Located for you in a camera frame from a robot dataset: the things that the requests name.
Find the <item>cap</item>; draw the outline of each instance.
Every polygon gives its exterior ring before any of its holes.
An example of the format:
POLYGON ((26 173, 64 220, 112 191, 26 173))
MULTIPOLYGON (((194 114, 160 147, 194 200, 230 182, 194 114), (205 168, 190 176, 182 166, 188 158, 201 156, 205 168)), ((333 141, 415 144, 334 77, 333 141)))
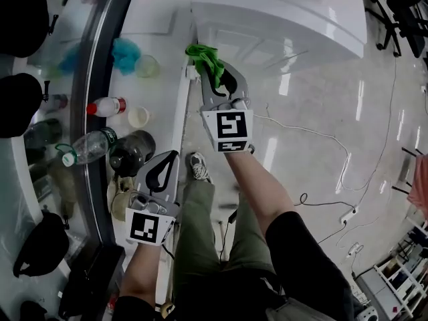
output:
POLYGON ((110 157, 110 165, 113 169, 120 168, 120 164, 122 163, 122 156, 112 156, 110 157))
POLYGON ((62 163, 66 166, 66 167, 70 167, 73 164, 76 163, 76 157, 74 156, 74 154, 72 152, 66 153, 63 157, 62 157, 62 163))
POLYGON ((86 113, 88 114, 95 114, 96 113, 96 104, 90 103, 86 106, 86 113))

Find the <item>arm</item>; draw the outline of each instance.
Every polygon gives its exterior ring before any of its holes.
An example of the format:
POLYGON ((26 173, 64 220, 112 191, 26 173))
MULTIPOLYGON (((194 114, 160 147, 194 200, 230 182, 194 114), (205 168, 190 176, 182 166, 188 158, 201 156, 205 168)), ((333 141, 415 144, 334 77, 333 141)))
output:
POLYGON ((249 152, 225 154, 236 180, 266 233, 277 216, 296 211, 285 188, 249 152))
POLYGON ((126 268, 120 287, 120 297, 134 296, 148 302, 154 308, 160 256, 160 246, 138 244, 126 268))
POLYGON ((249 152, 227 153, 226 159, 259 221, 286 295, 337 321, 353 320, 348 282, 302 218, 285 213, 296 209, 284 187, 249 152))

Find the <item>shoe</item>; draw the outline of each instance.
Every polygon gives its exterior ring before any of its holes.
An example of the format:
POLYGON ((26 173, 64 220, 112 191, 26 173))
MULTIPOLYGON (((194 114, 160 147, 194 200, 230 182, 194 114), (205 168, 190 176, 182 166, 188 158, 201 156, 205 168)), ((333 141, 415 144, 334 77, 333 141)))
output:
POLYGON ((208 181, 212 184, 211 177, 208 175, 205 158, 199 152, 194 152, 190 156, 190 167, 193 172, 193 177, 198 181, 208 181))

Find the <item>water bottle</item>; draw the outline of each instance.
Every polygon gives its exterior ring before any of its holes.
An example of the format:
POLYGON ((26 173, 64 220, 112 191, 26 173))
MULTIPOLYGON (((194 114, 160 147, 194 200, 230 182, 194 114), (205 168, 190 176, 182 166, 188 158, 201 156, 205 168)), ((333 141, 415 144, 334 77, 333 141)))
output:
POLYGON ((66 167, 94 162, 103 157, 117 139, 115 131, 110 127, 89 132, 75 141, 71 150, 62 156, 62 162, 66 167))
POLYGON ((55 144, 62 137, 62 127, 58 120, 47 119, 35 123, 24 134, 25 148, 43 148, 55 144))
POLYGON ((150 133, 134 131, 110 149, 110 166, 121 177, 133 177, 153 157, 155 150, 156 143, 150 133))
POLYGON ((100 98, 86 106, 89 115, 109 117, 123 113, 126 109, 124 98, 100 98))

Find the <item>white floor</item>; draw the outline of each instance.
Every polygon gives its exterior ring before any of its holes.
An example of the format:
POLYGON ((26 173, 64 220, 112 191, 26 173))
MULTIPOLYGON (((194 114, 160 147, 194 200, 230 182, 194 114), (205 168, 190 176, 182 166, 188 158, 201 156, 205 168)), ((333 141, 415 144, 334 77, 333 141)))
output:
MULTIPOLYGON (((255 118, 255 156, 287 188, 295 203, 302 193, 307 193, 307 203, 346 201, 357 205, 387 138, 380 164, 359 204, 360 212, 343 231, 321 244, 346 276, 350 275, 351 266, 358 274, 378 262, 411 228, 405 221, 405 215, 412 213, 406 196, 391 191, 391 184, 405 187, 398 178, 405 158, 410 157, 401 150, 402 146, 413 150, 417 144, 421 152, 428 152, 428 115, 424 107, 425 96, 421 92, 421 86, 428 82, 425 64, 422 59, 413 57, 406 39, 400 39, 403 56, 397 60, 393 57, 392 44, 387 50, 378 51, 376 42, 383 42, 384 28, 369 16, 367 31, 368 43, 361 60, 324 65, 273 79, 246 77, 251 107, 256 114, 267 116, 269 113, 282 124, 335 136, 351 154, 343 184, 353 190, 344 189, 338 182, 346 153, 334 140, 301 130, 284 129, 269 120, 255 118), (356 257, 346 258, 347 251, 356 242, 364 248, 356 257)), ((194 84, 182 153, 197 150, 207 159, 216 186, 212 212, 215 223, 226 221, 232 213, 232 210, 219 206, 237 203, 237 191, 224 156, 213 151, 203 128, 199 116, 201 104, 201 87, 194 84)), ((185 182, 184 171, 180 179, 185 182)), ((350 207, 341 204, 298 207, 318 241, 339 230, 342 227, 339 219, 349 210, 350 207)), ((233 240, 233 230, 234 225, 231 225, 227 250, 233 240)), ((220 249, 218 229, 216 234, 217 248, 220 249)), ((285 239, 284 246, 287 241, 296 239, 285 239)))

